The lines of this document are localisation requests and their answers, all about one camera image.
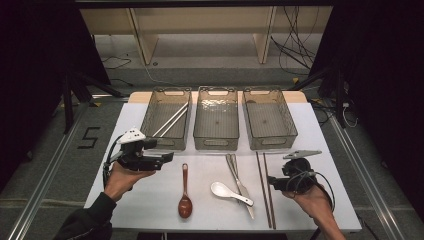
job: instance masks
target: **black sleeve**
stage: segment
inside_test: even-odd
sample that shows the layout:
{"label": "black sleeve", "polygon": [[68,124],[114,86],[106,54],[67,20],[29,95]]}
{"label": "black sleeve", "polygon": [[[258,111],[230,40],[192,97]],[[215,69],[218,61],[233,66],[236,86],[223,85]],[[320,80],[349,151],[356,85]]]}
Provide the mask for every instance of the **black sleeve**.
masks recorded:
{"label": "black sleeve", "polygon": [[78,209],[69,215],[54,237],[61,239],[110,239],[110,219],[116,203],[105,193],[100,193],[90,208]]}

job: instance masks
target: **tripod leg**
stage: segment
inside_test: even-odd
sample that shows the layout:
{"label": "tripod leg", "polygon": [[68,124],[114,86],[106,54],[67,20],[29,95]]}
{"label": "tripod leg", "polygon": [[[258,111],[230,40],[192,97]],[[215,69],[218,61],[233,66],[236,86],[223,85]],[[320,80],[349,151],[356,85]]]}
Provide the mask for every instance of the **tripod leg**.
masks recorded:
{"label": "tripod leg", "polygon": [[99,82],[99,81],[97,81],[96,79],[91,78],[91,77],[89,77],[89,76],[87,76],[87,75],[85,75],[85,74],[83,74],[83,73],[80,73],[80,72],[74,72],[74,73],[72,73],[72,75],[74,75],[74,77],[75,77],[76,79],[82,79],[82,80],[84,80],[85,82],[87,82],[87,83],[89,83],[89,84],[93,84],[94,86],[96,86],[96,87],[97,87],[97,88],[99,88],[100,90],[103,90],[103,91],[105,91],[105,92],[107,92],[107,93],[111,94],[111,95],[112,95],[112,96],[114,96],[114,97],[127,97],[127,96],[123,95],[121,92],[118,92],[118,91],[116,91],[115,89],[113,89],[113,88],[111,88],[111,87],[108,87],[108,86],[106,86],[106,85],[104,85],[104,84],[100,83],[100,82]]}
{"label": "tripod leg", "polygon": [[308,86],[309,84],[315,82],[316,80],[323,78],[330,71],[330,68],[324,68],[323,70],[314,73],[312,76],[309,76],[307,79],[302,82],[296,84],[295,86],[287,89],[288,91],[299,91],[300,89]]}

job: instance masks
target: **wooden panel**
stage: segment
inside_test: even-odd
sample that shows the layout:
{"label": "wooden panel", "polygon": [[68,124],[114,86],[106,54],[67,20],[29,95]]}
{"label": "wooden panel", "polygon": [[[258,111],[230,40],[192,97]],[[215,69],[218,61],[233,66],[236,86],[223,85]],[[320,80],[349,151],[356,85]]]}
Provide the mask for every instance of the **wooden panel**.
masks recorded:
{"label": "wooden panel", "polygon": [[135,9],[143,34],[267,33],[271,7]]}
{"label": "wooden panel", "polygon": [[132,35],[127,9],[81,9],[85,24],[92,35]]}

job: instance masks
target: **aluminum rail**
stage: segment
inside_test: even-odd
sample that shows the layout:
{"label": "aluminum rail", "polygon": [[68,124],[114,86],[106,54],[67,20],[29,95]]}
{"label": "aluminum rail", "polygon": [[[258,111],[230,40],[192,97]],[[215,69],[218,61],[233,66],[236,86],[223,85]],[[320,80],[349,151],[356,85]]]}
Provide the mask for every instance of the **aluminum rail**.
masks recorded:
{"label": "aluminum rail", "polygon": [[54,153],[52,159],[50,160],[49,165],[44,171],[44,174],[41,177],[41,180],[39,181],[37,187],[35,188],[24,210],[21,212],[18,219],[16,220],[12,228],[12,231],[10,232],[7,239],[9,240],[24,239],[41,205],[41,202],[44,196],[46,195],[53,178],[56,175],[56,172],[65,156],[65,153],[69,148],[69,144],[75,135],[75,132],[76,132],[76,129],[78,128],[80,120],[83,114],[85,113],[85,111],[88,109],[88,105],[89,103],[81,103],[79,105],[77,113],[75,115],[75,124],[73,124],[69,132],[62,137],[62,140],[60,141],[60,144],[58,148],[56,149],[56,152]]}
{"label": "aluminum rail", "polygon": [[[326,100],[325,104],[327,106],[331,106],[331,103],[328,100]],[[375,184],[368,169],[362,161],[362,158],[356,150],[355,145],[350,139],[346,129],[342,129],[335,118],[330,118],[330,122],[336,131],[337,136],[339,137],[339,140],[342,143],[343,148],[345,149],[349,160],[362,183],[362,186],[364,187],[365,193],[367,194],[375,212],[377,213],[377,216],[380,219],[381,224],[387,233],[387,236],[391,240],[406,239],[399,228],[395,216],[381,195],[377,185]]]}

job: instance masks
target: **table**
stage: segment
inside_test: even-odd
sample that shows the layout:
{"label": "table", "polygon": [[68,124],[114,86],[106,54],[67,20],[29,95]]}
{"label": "table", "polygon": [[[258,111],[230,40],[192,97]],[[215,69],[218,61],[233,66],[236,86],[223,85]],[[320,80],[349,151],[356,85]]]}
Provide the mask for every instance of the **table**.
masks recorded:
{"label": "table", "polygon": [[[295,150],[321,150],[322,154],[310,156],[307,159],[312,168],[325,175],[331,183],[336,197],[334,215],[341,230],[345,232],[359,231],[361,226],[312,107],[305,101],[301,92],[284,92],[284,95],[299,135],[292,148],[266,152],[269,175],[283,177],[281,168],[286,162],[282,159],[285,154]],[[149,93],[134,93],[131,95],[129,103],[124,104],[102,163],[105,161],[112,142],[119,135],[131,127],[139,128],[141,126],[147,109],[148,96]],[[197,93],[193,92],[192,97],[193,101],[196,101]],[[175,152],[172,162],[164,164],[162,170],[155,175],[142,179],[133,187],[132,191],[124,195],[114,211],[111,220],[113,227],[154,232],[288,232],[315,230],[316,225],[312,219],[294,201],[283,197],[280,191],[275,191],[272,188],[276,230],[268,227],[256,155],[255,152],[250,150],[247,142],[242,107],[239,107],[239,145],[237,151],[232,153],[237,156],[239,178],[247,187],[251,199],[255,202],[253,206],[255,219],[250,218],[244,205],[237,204],[233,199],[221,199],[212,194],[210,185],[215,181],[226,184],[232,190],[236,189],[236,185],[224,156],[228,152],[201,152],[194,148],[195,109],[195,106],[193,106],[186,150]],[[154,153],[158,153],[158,151],[149,150],[145,154]],[[265,176],[263,159],[260,158],[260,160],[262,174]],[[99,163],[99,171],[85,207],[91,206],[99,192],[103,191],[102,163]],[[181,168],[183,163],[187,163],[189,166],[188,195],[194,205],[193,213],[188,219],[180,218],[177,210],[183,191]],[[324,184],[323,179],[318,178],[318,181]]]}

